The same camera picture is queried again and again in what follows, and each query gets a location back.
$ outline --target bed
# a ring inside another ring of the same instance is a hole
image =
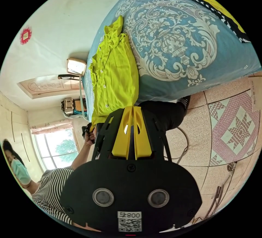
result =
[[[172,101],[261,70],[251,43],[192,0],[119,0],[93,41],[87,65],[103,40],[104,26],[119,15],[139,71],[139,98]],[[94,94],[90,70],[82,77],[91,121]]]

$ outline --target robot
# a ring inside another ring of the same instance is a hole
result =
[[[193,176],[172,162],[157,118],[140,107],[126,107],[108,116],[92,160],[70,175],[60,203],[78,225],[143,236],[188,224],[202,199]]]

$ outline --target surgical mask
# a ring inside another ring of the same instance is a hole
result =
[[[31,182],[31,178],[28,174],[26,167],[19,160],[13,159],[11,163],[11,168],[17,179],[21,182],[21,184],[27,185]]]

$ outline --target black and white cloth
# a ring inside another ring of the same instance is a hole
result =
[[[32,195],[32,200],[38,207],[68,224],[72,224],[72,221],[60,204],[60,195],[66,180],[72,172],[71,166],[45,171],[39,181],[38,189]]]
[[[210,3],[204,0],[193,0],[193,1],[199,3],[200,5],[204,6],[205,8],[213,12],[215,15],[217,15],[217,17],[234,32],[234,34],[238,37],[241,43],[251,43],[247,34],[241,32],[237,24],[231,18],[225,16],[222,12],[218,11]]]

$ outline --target striped shirt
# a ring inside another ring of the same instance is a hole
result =
[[[72,221],[65,214],[59,200],[65,182],[72,172],[71,166],[45,171],[39,181],[38,189],[32,195],[32,200],[37,206],[68,224],[72,224]]]

